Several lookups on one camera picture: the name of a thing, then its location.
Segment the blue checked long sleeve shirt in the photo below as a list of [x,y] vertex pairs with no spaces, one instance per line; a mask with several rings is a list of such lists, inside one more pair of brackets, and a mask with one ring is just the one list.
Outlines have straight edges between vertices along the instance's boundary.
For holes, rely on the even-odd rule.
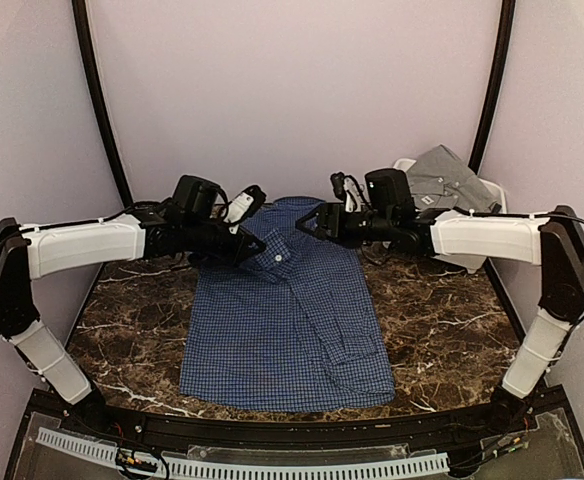
[[297,229],[319,205],[284,197],[247,220],[263,253],[201,267],[179,389],[271,412],[374,407],[393,399],[386,347],[357,254]]

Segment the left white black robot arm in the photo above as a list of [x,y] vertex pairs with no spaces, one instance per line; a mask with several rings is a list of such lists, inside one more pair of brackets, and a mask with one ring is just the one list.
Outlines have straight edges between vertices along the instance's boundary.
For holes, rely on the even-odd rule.
[[257,185],[228,199],[220,185],[182,176],[171,196],[140,201],[106,217],[53,224],[0,221],[0,338],[12,344],[69,405],[92,436],[113,427],[112,412],[60,340],[43,323],[33,300],[33,281],[85,266],[186,253],[235,267],[262,253],[263,241],[243,228],[266,200]]

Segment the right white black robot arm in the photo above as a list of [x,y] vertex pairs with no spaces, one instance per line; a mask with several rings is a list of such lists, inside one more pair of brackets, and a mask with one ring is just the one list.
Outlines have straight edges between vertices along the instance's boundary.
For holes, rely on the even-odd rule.
[[333,174],[335,201],[322,203],[299,218],[297,229],[346,248],[388,242],[410,254],[468,255],[540,267],[536,316],[501,383],[509,395],[500,396],[482,413],[482,424],[489,432],[506,432],[521,416],[516,398],[533,392],[584,321],[584,220],[566,205],[528,214],[460,207],[419,210],[408,177],[399,169],[372,171],[365,182],[367,198],[351,201],[344,174]]

